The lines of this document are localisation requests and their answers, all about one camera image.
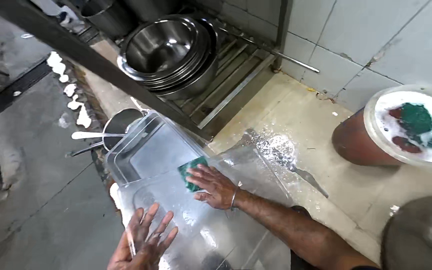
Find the metal rack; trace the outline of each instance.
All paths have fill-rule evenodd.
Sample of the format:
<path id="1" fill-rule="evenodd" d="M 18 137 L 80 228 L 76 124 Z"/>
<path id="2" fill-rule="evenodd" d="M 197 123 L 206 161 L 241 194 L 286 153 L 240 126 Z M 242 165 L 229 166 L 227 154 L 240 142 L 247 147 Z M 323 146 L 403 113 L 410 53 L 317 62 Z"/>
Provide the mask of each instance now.
<path id="1" fill-rule="evenodd" d="M 282 52 L 288 32 L 292 0 L 281 0 L 279 27 L 274 50 Z M 200 96 L 185 101 L 162 101 L 125 75 L 85 42 L 51 20 L 29 0 L 0 0 L 0 16 L 78 62 L 137 100 L 170 118 L 190 132 L 210 141 L 219 131 L 211 128 L 218 115 L 263 69 L 281 67 L 281 56 L 254 45 L 231 39 L 220 51 L 218 76 Z"/>

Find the stainless steel shelf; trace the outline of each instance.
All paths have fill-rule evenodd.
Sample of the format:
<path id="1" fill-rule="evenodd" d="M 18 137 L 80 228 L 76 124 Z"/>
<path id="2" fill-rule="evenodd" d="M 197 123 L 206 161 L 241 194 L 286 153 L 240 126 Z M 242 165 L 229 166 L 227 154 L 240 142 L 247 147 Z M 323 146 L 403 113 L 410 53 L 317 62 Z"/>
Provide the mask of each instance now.
<path id="1" fill-rule="evenodd" d="M 258 79 L 261 73 L 281 66 L 280 56 L 228 37 L 217 77 L 208 89 L 191 100 L 164 102 L 27 1 L 0 0 L 0 16 L 207 141 L 264 85 Z M 281 0 L 277 39 L 271 46 L 277 52 L 284 50 L 291 7 L 292 0 Z"/>

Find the finger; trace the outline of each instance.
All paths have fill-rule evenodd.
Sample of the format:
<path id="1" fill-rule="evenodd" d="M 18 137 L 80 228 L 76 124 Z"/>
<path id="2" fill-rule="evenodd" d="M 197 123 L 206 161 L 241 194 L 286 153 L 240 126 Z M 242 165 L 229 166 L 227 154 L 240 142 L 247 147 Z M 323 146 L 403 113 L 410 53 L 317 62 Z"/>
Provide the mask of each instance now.
<path id="1" fill-rule="evenodd" d="M 131 217 L 131 220 L 129 220 L 128 227 L 130 232 L 135 231 L 135 233 L 138 230 L 139 224 L 141 224 L 141 219 L 143 218 L 145 213 L 145 210 L 143 208 L 138 208 L 134 212 L 134 214 Z"/>
<path id="2" fill-rule="evenodd" d="M 174 238 L 178 234 L 178 228 L 174 227 L 169 234 L 166 236 L 166 238 L 158 245 L 157 250 L 159 256 L 163 256 L 163 253 L 168 249 L 173 242 Z"/>
<path id="3" fill-rule="evenodd" d="M 193 176 L 200 177 L 200 178 L 207 180 L 207 181 L 212 181 L 214 179 L 214 176 L 212 174 L 207 173 L 206 171 L 204 171 L 202 169 L 190 168 L 187 170 L 187 172 L 189 172 Z"/>
<path id="4" fill-rule="evenodd" d="M 142 219 L 141 225 L 139 227 L 138 235 L 136 236 L 137 248 L 140 248 L 143 245 L 143 243 L 146 241 L 146 238 L 148 237 L 148 233 L 149 233 L 149 226 L 151 225 L 151 222 L 153 222 L 153 218 L 155 217 L 158 208 L 159 208 L 159 204 L 153 203 L 153 205 L 149 207 L 148 212 Z"/>
<path id="5" fill-rule="evenodd" d="M 209 169 L 211 169 L 213 171 L 213 174 L 220 174 L 219 170 L 216 169 L 215 166 L 210 166 Z"/>
<path id="6" fill-rule="evenodd" d="M 186 181 L 188 181 L 189 183 L 193 183 L 196 186 L 201 187 L 202 189 L 205 189 L 209 192 L 211 192 L 211 188 L 213 187 L 210 181 L 207 181 L 206 179 L 203 179 L 201 177 L 188 176 L 186 177 Z"/>
<path id="7" fill-rule="evenodd" d="M 159 237 L 161 236 L 162 233 L 164 233 L 166 227 L 168 226 L 168 224 L 170 224 L 171 219 L 173 219 L 173 217 L 174 217 L 174 213 L 172 211 L 166 213 L 166 215 L 164 216 L 163 220 L 161 220 L 156 230 L 154 230 L 151 236 L 149 236 L 148 243 L 152 245 L 158 245 Z"/>
<path id="8" fill-rule="evenodd" d="M 213 175 L 214 176 L 214 171 L 211 168 L 209 168 L 208 166 L 206 166 L 205 164 L 198 164 L 198 168 L 201 171 L 207 173 L 208 175 Z"/>
<path id="9" fill-rule="evenodd" d="M 139 224 L 141 223 L 141 219 L 143 218 L 144 213 L 145 210 L 143 208 L 136 209 L 136 211 L 131 217 L 131 220 L 128 223 L 128 226 L 126 227 L 126 245 L 128 246 L 128 248 L 129 246 L 132 246 L 133 249 L 136 248 L 135 241 L 136 237 L 138 236 Z"/>

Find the metal bangle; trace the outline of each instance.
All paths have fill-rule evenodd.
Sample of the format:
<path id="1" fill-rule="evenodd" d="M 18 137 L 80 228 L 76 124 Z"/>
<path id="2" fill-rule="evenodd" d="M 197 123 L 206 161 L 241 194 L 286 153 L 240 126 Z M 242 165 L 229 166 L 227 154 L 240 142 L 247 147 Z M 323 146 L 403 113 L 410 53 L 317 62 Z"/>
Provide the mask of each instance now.
<path id="1" fill-rule="evenodd" d="M 231 200 L 231 206 L 229 207 L 229 209 L 231 209 L 231 211 L 233 211 L 233 208 L 234 208 L 234 198 L 236 198 L 236 193 L 238 192 L 238 190 L 239 190 L 239 187 L 237 187 L 234 190 L 233 199 Z"/>

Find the clear plastic container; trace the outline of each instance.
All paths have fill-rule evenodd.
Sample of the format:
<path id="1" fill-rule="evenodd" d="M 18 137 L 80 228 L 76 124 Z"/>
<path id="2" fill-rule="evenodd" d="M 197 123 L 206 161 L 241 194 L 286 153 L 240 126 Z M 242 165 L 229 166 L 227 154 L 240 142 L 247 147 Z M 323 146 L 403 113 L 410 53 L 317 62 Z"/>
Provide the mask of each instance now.
<path id="1" fill-rule="evenodd" d="M 292 205 L 290 195 L 254 147 L 228 150 L 208 163 L 241 188 Z M 176 169 L 124 184 L 119 197 L 126 221 L 136 208 L 160 204 L 151 230 L 167 211 L 174 212 L 168 228 L 178 226 L 179 233 L 163 255 L 160 269 L 289 269 L 290 250 L 284 243 L 238 209 L 213 209 L 194 200 Z"/>
<path id="2" fill-rule="evenodd" d="M 105 163 L 121 186 L 174 170 L 200 156 L 206 154 L 193 139 L 152 110 L 106 154 Z"/>

